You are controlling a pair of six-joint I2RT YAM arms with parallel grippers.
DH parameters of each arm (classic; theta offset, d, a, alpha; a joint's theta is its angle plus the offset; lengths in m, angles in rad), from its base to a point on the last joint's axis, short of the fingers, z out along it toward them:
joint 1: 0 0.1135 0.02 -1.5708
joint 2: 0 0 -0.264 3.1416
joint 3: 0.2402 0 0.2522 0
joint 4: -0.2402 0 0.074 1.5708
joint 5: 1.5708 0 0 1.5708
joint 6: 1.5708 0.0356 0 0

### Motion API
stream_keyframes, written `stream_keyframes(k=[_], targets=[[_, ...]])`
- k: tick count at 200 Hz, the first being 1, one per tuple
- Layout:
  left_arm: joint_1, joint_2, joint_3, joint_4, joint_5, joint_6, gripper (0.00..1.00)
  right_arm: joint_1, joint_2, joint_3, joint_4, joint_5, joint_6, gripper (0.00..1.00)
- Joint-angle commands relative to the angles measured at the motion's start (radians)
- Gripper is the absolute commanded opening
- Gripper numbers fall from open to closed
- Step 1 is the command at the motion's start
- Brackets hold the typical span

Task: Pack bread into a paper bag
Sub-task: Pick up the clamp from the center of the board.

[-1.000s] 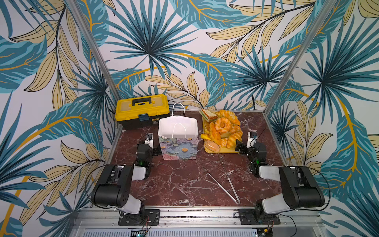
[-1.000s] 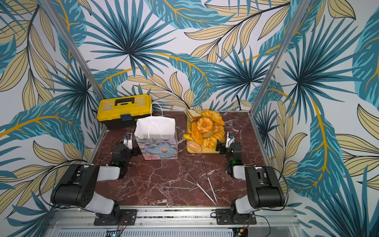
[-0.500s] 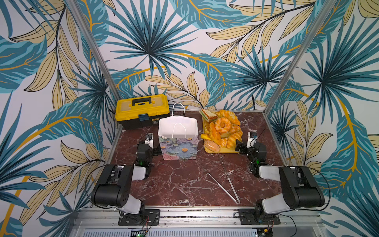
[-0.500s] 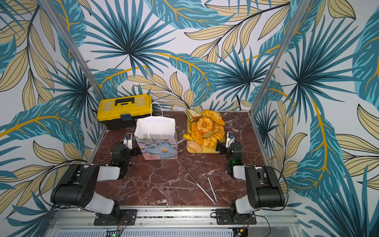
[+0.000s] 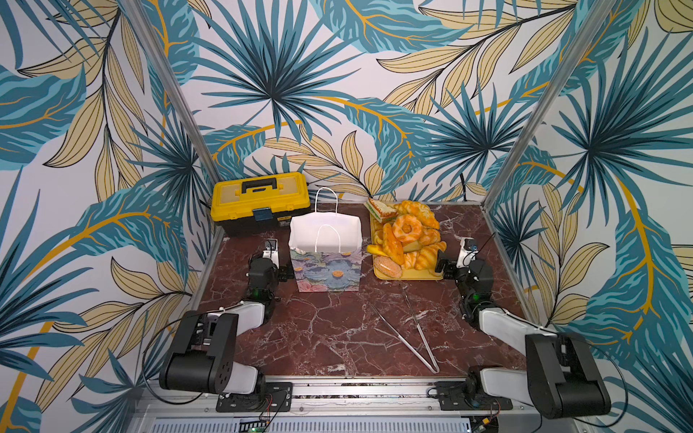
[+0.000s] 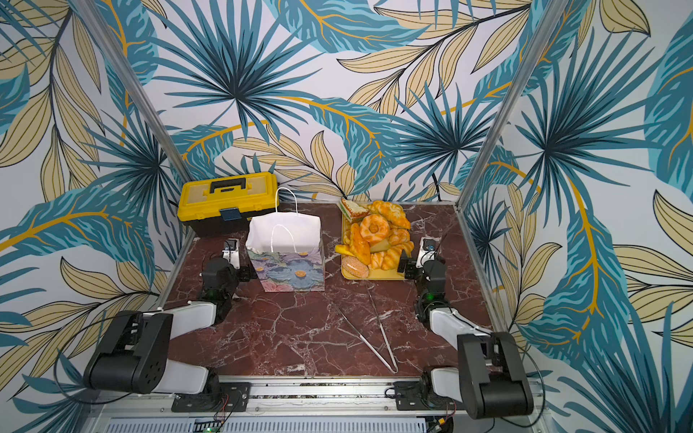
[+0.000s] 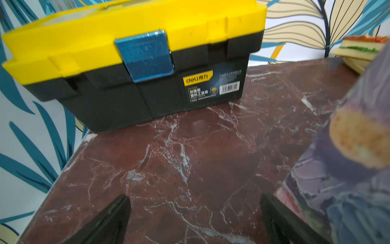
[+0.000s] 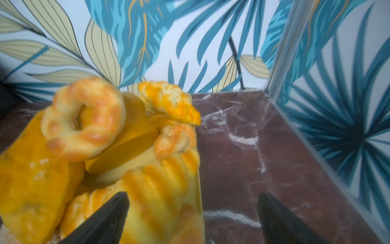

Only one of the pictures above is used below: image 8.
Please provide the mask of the yellow smooth bread roll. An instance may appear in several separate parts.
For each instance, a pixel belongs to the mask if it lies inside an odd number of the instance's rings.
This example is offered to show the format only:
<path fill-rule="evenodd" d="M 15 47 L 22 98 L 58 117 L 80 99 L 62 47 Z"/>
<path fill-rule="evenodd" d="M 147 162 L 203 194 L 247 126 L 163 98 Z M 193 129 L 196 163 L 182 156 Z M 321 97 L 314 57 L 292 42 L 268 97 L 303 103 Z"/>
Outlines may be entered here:
<path fill-rule="evenodd" d="M 126 108 L 125 125 L 114 142 L 97 156 L 85 160 L 86 185 L 103 185 L 98 177 L 117 169 L 149 149 L 156 137 L 157 128 L 148 120 L 141 99 L 131 93 L 123 93 Z"/>

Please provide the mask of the ring shaped twisted bread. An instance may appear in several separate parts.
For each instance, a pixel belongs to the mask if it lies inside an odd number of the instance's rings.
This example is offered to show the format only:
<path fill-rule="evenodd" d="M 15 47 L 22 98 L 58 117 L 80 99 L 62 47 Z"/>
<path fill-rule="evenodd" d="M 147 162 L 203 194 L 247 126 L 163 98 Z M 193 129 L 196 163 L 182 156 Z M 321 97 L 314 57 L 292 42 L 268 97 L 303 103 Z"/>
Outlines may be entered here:
<path fill-rule="evenodd" d="M 97 156 L 124 128 L 122 93 L 98 77 L 79 79 L 60 88 L 44 110 L 41 130 L 46 147 L 68 162 Z"/>

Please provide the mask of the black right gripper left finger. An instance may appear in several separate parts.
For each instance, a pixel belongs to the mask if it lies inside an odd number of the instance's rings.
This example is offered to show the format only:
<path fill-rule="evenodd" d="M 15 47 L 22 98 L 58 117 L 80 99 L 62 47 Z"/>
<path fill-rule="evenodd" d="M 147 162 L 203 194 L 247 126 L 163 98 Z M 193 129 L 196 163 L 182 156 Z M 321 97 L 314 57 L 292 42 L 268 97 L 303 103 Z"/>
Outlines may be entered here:
<path fill-rule="evenodd" d="M 61 241 L 62 244 L 118 244 L 130 207 L 126 192 L 116 193 L 91 217 Z"/>

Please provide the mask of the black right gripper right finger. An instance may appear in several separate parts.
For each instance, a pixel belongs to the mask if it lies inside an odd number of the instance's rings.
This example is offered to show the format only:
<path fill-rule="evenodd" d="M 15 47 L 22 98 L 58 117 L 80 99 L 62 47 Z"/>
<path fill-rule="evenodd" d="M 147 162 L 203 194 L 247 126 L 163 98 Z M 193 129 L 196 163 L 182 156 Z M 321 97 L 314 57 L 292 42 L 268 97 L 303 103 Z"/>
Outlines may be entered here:
<path fill-rule="evenodd" d="M 267 244 L 326 244 L 270 193 L 258 197 L 258 216 Z"/>

